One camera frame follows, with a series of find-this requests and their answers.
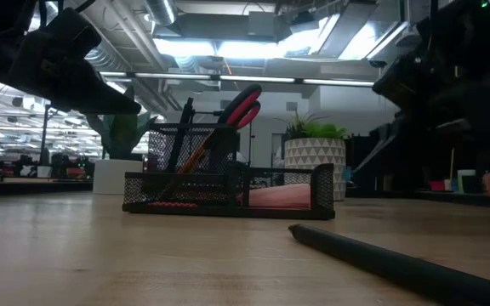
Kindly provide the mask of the silver round duct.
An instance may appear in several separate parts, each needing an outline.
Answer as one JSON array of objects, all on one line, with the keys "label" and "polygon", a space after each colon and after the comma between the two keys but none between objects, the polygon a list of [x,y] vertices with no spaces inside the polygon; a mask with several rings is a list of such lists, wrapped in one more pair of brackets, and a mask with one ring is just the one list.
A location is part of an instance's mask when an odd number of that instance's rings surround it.
[{"label": "silver round duct", "polygon": [[157,26],[172,25],[178,16],[174,0],[144,0],[145,7]]}]

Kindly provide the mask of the green plant in patterned pot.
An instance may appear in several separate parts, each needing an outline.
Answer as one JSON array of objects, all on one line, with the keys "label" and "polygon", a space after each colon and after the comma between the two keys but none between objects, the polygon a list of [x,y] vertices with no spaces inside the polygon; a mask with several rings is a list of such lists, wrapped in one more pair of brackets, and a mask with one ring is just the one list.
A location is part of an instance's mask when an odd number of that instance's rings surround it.
[{"label": "green plant in patterned pot", "polygon": [[322,123],[326,116],[297,111],[285,121],[283,145],[284,167],[289,169],[313,169],[321,164],[333,165],[334,201],[343,201],[346,194],[346,144],[345,127]]}]

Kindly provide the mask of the orange pencil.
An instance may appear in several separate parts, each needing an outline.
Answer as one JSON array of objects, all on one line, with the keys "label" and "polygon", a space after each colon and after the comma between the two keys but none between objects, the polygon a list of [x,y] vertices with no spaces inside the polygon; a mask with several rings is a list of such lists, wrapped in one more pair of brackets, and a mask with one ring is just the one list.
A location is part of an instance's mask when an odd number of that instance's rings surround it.
[{"label": "orange pencil", "polygon": [[213,142],[213,136],[216,129],[193,130],[190,133],[190,139],[192,144],[189,145],[193,151],[189,154],[185,160],[183,166],[179,169],[179,174],[194,173],[207,156],[207,151]]}]

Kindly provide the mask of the long linear ceiling light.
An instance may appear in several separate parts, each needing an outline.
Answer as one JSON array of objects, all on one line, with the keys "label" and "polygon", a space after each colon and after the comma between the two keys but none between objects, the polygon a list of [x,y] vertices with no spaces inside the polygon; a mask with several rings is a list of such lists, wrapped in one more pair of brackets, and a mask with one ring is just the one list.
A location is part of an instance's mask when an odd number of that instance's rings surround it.
[{"label": "long linear ceiling light", "polygon": [[215,82],[262,82],[262,83],[280,83],[295,85],[317,85],[333,87],[353,87],[353,88],[371,88],[373,82],[353,81],[342,79],[315,79],[315,78],[298,78],[298,77],[281,77],[281,76],[240,76],[240,75],[209,75],[209,74],[183,74],[167,72],[121,72],[121,71],[102,71],[103,77],[108,78],[151,78],[166,80],[190,80],[190,81],[215,81]]}]

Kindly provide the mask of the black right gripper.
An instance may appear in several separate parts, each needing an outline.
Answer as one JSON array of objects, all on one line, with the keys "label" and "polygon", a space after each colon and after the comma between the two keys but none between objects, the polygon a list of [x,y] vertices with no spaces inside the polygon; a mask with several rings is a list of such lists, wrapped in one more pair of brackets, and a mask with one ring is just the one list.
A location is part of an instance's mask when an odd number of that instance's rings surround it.
[{"label": "black right gripper", "polygon": [[378,141],[354,173],[388,173],[404,150],[439,150],[476,142],[471,124],[456,104],[432,104],[420,96],[409,112],[399,108],[392,123],[377,127],[371,134]]}]

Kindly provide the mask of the red handled scissors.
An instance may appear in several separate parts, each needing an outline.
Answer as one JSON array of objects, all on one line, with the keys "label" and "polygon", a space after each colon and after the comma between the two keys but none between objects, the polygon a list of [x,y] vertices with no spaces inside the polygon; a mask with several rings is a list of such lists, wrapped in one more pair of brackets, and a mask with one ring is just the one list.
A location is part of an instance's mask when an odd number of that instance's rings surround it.
[{"label": "red handled scissors", "polygon": [[[195,111],[192,115],[194,123],[201,123],[205,116],[211,116],[216,122],[220,119],[222,110],[214,111]],[[226,143],[214,144],[210,153],[212,157],[222,158],[226,157],[230,161],[236,161],[250,165],[250,160],[241,152],[241,133],[239,131],[230,132],[230,135],[226,139]]]}]

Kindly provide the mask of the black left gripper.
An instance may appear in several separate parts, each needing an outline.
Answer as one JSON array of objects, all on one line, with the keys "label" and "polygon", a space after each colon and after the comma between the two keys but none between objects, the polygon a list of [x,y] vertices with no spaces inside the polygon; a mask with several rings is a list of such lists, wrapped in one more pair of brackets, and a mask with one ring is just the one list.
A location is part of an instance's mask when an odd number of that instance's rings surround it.
[{"label": "black left gripper", "polygon": [[[141,110],[123,93],[108,86],[82,53],[70,42],[45,31],[28,32],[9,69],[9,85],[29,94],[53,99],[60,111],[84,115],[135,115]],[[64,98],[60,84],[64,81]]]}]

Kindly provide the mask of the black mesh desk organizer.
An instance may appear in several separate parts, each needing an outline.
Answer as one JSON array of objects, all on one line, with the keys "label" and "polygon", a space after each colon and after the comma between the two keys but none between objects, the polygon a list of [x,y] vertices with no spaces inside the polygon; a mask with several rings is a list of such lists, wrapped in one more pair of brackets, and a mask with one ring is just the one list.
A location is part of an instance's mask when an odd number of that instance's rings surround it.
[{"label": "black mesh desk organizer", "polygon": [[[166,168],[174,144],[178,123],[154,124],[149,134],[146,169],[128,172],[122,209],[126,213],[171,214],[237,218],[286,218],[328,220],[335,216],[333,207],[333,165],[321,164],[313,169],[251,167],[226,157],[212,157],[214,144],[226,143],[230,132],[237,131],[227,124],[186,124],[186,134],[174,173]],[[207,156],[194,173],[179,174],[193,151],[190,133],[193,130],[215,128]],[[250,207],[249,191],[288,184],[308,184],[311,187],[309,210]],[[152,207],[154,201],[186,202],[196,208]]]}]

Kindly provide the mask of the pink sticky note pad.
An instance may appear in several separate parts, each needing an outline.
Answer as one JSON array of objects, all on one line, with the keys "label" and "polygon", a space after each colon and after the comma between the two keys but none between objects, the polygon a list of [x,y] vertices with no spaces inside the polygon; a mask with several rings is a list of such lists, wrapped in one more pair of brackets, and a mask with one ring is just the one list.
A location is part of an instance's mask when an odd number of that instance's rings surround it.
[{"label": "pink sticky note pad", "polygon": [[250,207],[309,210],[311,187],[308,184],[288,184],[249,191]]}]

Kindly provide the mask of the black aluminium table frame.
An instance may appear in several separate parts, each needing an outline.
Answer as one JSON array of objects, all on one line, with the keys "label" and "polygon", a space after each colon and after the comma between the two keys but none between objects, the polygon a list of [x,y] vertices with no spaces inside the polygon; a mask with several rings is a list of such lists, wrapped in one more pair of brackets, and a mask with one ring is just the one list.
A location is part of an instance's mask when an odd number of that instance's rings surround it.
[{"label": "black aluminium table frame", "polygon": [[[93,184],[85,182],[42,182],[42,183],[5,183],[0,182],[0,196],[28,195],[43,193],[62,193],[92,191]],[[490,207],[490,196],[479,194],[459,194],[449,192],[427,192],[417,191],[403,193],[399,191],[360,191],[351,189],[346,192],[347,199],[350,198],[394,198],[394,199],[417,199],[426,201],[449,202],[475,207]]]}]

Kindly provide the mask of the teal plant in white pot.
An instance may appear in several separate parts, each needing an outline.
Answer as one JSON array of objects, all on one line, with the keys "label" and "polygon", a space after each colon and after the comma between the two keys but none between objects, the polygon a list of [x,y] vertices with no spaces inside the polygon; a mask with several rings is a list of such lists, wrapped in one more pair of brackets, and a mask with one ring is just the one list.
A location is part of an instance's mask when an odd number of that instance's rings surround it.
[{"label": "teal plant in white pot", "polygon": [[142,172],[140,156],[132,153],[150,125],[156,121],[149,111],[139,115],[87,115],[89,126],[100,136],[109,159],[94,163],[93,192],[97,195],[123,195],[125,173]]}]

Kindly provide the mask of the orange eraser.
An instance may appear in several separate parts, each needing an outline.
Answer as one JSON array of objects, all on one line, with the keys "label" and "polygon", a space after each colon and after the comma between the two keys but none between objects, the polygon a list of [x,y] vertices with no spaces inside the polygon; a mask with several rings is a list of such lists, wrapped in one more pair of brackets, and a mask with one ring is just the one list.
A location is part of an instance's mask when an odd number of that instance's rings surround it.
[{"label": "orange eraser", "polygon": [[148,206],[152,207],[173,207],[173,208],[196,208],[197,204],[186,203],[186,202],[167,202],[167,201],[154,201],[147,203]]}]

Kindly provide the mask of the black cabinet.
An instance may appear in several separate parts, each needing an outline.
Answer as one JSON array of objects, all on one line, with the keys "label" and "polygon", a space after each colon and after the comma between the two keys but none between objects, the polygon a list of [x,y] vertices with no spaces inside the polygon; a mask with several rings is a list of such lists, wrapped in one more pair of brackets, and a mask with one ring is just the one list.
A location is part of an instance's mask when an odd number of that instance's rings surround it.
[{"label": "black cabinet", "polygon": [[353,136],[349,139],[346,156],[350,167],[349,180],[360,191],[376,189],[376,166],[368,156],[378,142],[377,136]]}]

